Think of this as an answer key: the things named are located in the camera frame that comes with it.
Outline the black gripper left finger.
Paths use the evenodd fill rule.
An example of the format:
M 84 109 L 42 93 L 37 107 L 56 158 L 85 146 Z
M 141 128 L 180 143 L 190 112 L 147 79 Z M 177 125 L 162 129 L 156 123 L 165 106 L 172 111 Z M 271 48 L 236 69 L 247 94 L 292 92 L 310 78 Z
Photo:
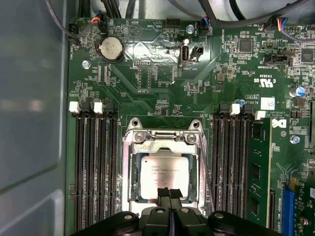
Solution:
M 74 233 L 74 236 L 168 236 L 171 221 L 170 191 L 157 190 L 158 205 L 142 210 L 141 216 L 122 211 Z

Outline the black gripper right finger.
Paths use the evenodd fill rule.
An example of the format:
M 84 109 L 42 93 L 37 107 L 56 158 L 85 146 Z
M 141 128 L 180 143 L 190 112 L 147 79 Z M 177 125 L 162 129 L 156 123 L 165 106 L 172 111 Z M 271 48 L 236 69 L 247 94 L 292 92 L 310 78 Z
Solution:
M 176 236 L 278 236 L 279 233 L 225 211 L 214 211 L 208 217 L 193 207 L 184 207 L 179 189 L 171 190 L 171 207 Z

